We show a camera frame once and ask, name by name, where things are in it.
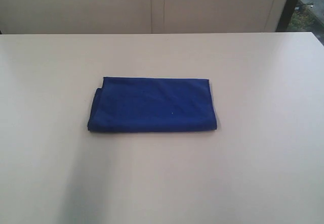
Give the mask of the blue towel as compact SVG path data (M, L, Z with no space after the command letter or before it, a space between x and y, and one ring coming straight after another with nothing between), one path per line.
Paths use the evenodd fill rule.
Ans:
M210 82L104 77L95 92L87 128L100 133L216 130Z

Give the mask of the beige wall panel board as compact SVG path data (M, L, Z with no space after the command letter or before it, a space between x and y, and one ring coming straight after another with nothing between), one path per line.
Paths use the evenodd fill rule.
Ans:
M1 0L1 32L273 32L285 2L286 0Z

